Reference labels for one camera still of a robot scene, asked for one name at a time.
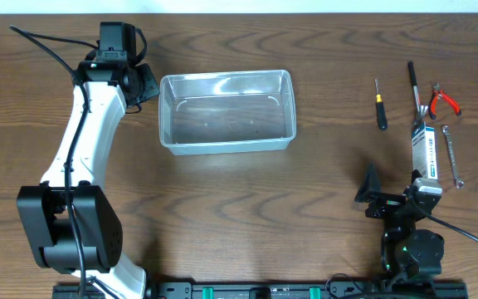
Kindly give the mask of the black handled metal tool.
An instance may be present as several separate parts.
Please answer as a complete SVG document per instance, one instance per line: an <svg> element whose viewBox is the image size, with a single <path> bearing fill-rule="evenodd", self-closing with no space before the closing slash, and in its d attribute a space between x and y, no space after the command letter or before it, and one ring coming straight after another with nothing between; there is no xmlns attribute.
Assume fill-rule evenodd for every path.
<svg viewBox="0 0 478 299"><path fill-rule="evenodd" d="M407 69L408 69L409 79L411 82L412 94L413 94L413 98L414 98L414 102L416 106L416 114L413 121L413 126L417 127L424 121L424 118L428 110L428 106L423 105L423 103L421 102L413 61L409 61L407 63Z"/></svg>

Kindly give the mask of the yellow black small screwdriver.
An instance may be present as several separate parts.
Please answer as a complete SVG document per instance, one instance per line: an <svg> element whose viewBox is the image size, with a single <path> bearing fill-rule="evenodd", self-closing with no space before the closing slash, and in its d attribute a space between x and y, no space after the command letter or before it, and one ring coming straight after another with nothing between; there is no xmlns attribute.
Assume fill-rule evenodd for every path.
<svg viewBox="0 0 478 299"><path fill-rule="evenodd" d="M376 90L376 114L377 114L377 125L380 130L386 130L388 128L388 119L386 117L385 107L383 103L382 96L379 92L378 78L374 79L375 90Z"/></svg>

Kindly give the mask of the clear plastic container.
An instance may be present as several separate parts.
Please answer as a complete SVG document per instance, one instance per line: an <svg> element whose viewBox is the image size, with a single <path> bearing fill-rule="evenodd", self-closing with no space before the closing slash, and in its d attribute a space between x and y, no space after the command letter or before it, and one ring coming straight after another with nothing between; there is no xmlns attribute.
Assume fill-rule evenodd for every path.
<svg viewBox="0 0 478 299"><path fill-rule="evenodd" d="M284 150L296 135L286 70L167 75L160 81L159 139L174 155Z"/></svg>

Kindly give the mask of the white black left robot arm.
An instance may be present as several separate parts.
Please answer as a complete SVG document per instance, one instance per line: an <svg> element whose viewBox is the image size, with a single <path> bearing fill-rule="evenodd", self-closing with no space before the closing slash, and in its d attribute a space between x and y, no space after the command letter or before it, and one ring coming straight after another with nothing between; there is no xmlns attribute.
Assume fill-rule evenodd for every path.
<svg viewBox="0 0 478 299"><path fill-rule="evenodd" d="M38 267L79 278L55 298L144 298L147 273L123 252L123 229L103 191L121 119L159 94L142 31L102 22L100 39L70 73L73 103L61 144L40 183L23 186L17 210Z"/></svg>

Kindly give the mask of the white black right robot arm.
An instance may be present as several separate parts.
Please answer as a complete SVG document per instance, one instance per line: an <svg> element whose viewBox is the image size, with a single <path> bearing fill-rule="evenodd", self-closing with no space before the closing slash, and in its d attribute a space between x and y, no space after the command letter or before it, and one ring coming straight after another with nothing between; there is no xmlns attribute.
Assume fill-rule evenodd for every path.
<svg viewBox="0 0 478 299"><path fill-rule="evenodd" d="M441 199L442 188L435 179L412 172L412 183L402 194L384 193L374 164L367 167L363 183L354 197L367 203L365 216L383 221L381 263L385 286L423 281L441 273L445 241L442 235L416 228Z"/></svg>

